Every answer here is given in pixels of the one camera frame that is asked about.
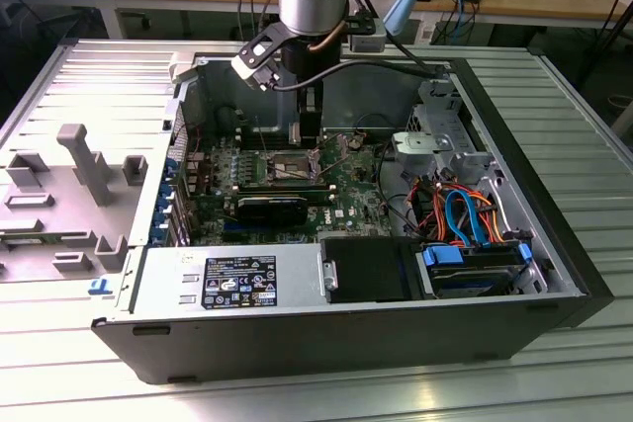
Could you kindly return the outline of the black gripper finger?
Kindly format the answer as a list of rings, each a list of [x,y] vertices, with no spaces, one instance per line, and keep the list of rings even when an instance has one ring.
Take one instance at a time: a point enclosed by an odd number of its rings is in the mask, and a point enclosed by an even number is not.
[[[299,134],[301,140],[316,140],[320,134],[322,100],[317,96],[298,97]]]

